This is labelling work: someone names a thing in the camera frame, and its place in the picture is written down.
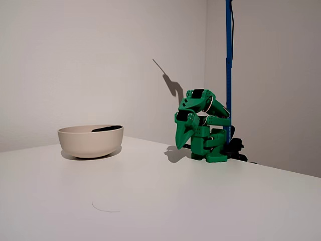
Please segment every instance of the green 3d-printed part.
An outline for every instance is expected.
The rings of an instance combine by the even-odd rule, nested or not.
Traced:
[[[201,111],[208,115],[198,116],[197,113]],[[193,159],[226,162],[227,156],[220,153],[226,142],[226,131],[215,128],[210,131],[210,126],[230,126],[229,115],[208,89],[187,91],[186,98],[182,100],[179,111],[175,114],[177,148],[182,148],[191,138]]]

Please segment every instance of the blue metal rod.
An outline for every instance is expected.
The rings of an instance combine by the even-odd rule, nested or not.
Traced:
[[[226,4],[226,109],[230,113],[229,119],[232,119],[232,22],[231,22],[231,1],[225,0]],[[226,142],[229,143],[231,140],[231,127],[224,127],[227,131]]]

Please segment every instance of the bowl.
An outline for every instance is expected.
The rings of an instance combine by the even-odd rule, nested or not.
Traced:
[[[97,158],[116,151],[121,146],[124,127],[116,130],[92,132],[114,125],[67,127],[58,130],[64,152],[79,158]]]

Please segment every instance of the white table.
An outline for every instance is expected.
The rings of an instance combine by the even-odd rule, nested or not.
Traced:
[[[0,153],[1,241],[321,240],[320,178],[135,138],[103,159],[62,154]]]

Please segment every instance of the scratch mark on table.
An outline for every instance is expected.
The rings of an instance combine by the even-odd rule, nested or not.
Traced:
[[[107,211],[107,210],[99,209],[99,208],[97,208],[97,207],[94,206],[94,203],[93,203],[93,202],[91,202],[91,205],[92,205],[94,208],[96,208],[97,210],[102,211],[102,212],[109,212],[109,213],[120,212],[120,211]]]

